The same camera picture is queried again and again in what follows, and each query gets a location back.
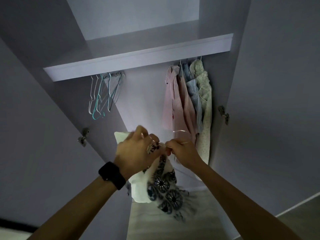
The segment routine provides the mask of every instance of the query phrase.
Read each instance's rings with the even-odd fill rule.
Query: person's right arm
[[[194,172],[208,187],[213,196],[244,240],[301,240],[285,224],[222,178],[200,158],[192,142],[173,139],[166,143],[183,166]]]

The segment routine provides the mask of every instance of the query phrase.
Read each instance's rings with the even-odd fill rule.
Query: door hinge
[[[89,134],[89,128],[82,129],[82,136],[78,138],[79,143],[85,147],[87,145],[87,135]]]
[[[224,107],[222,105],[218,107],[218,111],[219,111],[220,115],[222,117],[224,117],[224,122],[226,123],[226,125],[228,125],[230,115],[228,113],[226,113],[226,110],[224,109]]]

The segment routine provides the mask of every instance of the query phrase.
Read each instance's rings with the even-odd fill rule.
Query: smartwatch
[[[121,188],[126,184],[125,178],[121,175],[120,169],[113,162],[107,162],[99,169],[99,175],[102,177],[104,181],[111,181],[117,190],[121,190]]]

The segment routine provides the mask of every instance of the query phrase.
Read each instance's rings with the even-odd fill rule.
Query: person's right hand
[[[190,170],[192,170],[194,166],[199,165],[199,163],[203,162],[197,152],[196,147],[189,140],[176,138],[167,141],[165,145],[167,155],[169,156],[170,153],[174,154],[179,162]]]

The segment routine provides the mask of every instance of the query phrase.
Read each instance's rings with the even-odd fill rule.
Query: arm
[[[166,146],[172,148],[172,153],[182,165],[201,178],[243,239],[300,240],[289,227],[205,164],[192,142],[180,144],[181,142],[181,139],[174,139],[167,142]]]
[[[114,164],[116,164],[125,180],[150,166],[164,149],[147,154],[151,141],[159,141],[158,137],[138,126],[124,142],[119,143]],[[50,217],[29,240],[77,240],[81,237],[90,222],[104,206],[116,187],[110,181],[97,177],[84,190],[70,200],[57,213]]]

